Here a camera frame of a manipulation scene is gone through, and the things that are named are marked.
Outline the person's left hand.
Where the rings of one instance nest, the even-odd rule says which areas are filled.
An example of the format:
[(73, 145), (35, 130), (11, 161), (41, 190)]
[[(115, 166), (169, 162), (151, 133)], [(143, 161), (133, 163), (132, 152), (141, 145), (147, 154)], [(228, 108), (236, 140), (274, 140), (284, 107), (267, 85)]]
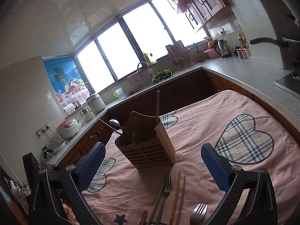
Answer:
[(64, 204), (63, 202), (62, 202), (62, 205), (63, 205), (63, 208), (64, 208), (64, 212), (68, 217), (68, 220), (72, 221), (74, 215), (71, 212), (71, 209), (66, 204)]

